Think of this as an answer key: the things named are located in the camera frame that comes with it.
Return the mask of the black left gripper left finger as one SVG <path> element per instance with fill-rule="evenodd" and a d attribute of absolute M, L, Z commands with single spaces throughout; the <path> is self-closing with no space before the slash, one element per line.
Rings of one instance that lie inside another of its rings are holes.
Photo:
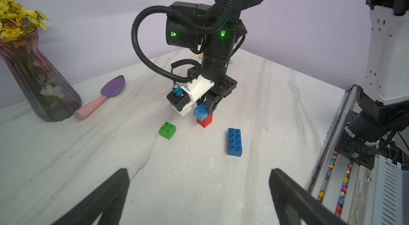
<path fill-rule="evenodd" d="M 130 178 L 121 168 L 75 207 L 54 222 L 55 225 L 118 225 L 121 220 Z"/>

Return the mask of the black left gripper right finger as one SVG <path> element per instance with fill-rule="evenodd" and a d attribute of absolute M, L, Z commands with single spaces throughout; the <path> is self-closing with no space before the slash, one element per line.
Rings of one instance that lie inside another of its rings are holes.
<path fill-rule="evenodd" d="M 269 188 L 281 225 L 344 225 L 281 169 L 273 169 Z"/>

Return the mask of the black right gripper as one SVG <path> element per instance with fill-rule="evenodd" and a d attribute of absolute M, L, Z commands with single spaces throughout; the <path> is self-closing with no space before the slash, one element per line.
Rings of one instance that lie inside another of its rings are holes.
<path fill-rule="evenodd" d="M 201 105 L 207 97 L 207 111 L 213 113 L 218 103 L 229 96 L 236 88 L 237 82 L 227 77 L 231 55 L 228 53 L 218 53 L 214 50 L 205 49 L 201 62 L 201 75 L 215 83 L 215 85 L 197 100 L 197 105 Z"/>

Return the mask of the light blue long lego brick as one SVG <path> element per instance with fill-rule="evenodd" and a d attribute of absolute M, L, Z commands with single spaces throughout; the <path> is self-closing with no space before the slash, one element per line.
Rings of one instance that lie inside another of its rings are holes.
<path fill-rule="evenodd" d="M 202 122 L 205 120 L 209 114 L 208 114 L 208 109 L 207 109 L 207 102 L 204 101 L 200 105 L 198 105 L 194 110 L 193 110 L 193 115 L 200 121 Z"/>

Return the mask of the red square lego brick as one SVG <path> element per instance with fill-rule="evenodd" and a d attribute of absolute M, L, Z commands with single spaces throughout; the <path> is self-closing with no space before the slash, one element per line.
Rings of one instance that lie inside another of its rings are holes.
<path fill-rule="evenodd" d="M 200 121 L 199 119 L 197 119 L 197 123 L 199 125 L 201 125 L 203 128 L 206 128 L 207 126 L 209 126 L 213 121 L 213 114 L 207 116 L 205 119 L 203 119 L 202 121 Z"/>

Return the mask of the green square lego brick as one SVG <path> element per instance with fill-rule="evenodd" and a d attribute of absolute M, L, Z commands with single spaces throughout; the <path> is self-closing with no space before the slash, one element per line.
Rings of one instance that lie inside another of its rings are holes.
<path fill-rule="evenodd" d="M 175 132 L 176 132 L 176 126 L 169 122 L 165 122 L 162 125 L 162 127 L 159 129 L 159 134 L 168 140 L 170 140 L 173 137 Z"/>

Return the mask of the dark blue long lego brick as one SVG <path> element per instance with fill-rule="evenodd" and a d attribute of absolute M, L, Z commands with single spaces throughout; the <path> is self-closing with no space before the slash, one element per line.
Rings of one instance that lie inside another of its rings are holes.
<path fill-rule="evenodd" d="M 242 156 L 242 138 L 240 129 L 228 129 L 228 155 L 237 157 Z"/>

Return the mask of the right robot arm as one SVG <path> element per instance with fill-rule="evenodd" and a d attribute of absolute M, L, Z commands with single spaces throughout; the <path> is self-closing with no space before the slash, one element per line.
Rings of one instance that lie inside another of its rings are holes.
<path fill-rule="evenodd" d="M 363 0 L 267 0 L 242 20 L 248 35 L 228 70 L 238 86 L 199 141 L 218 138 L 217 127 L 240 128 L 243 156 L 222 154 L 223 166 L 307 176 L 345 88 L 363 80 L 369 10 Z"/>

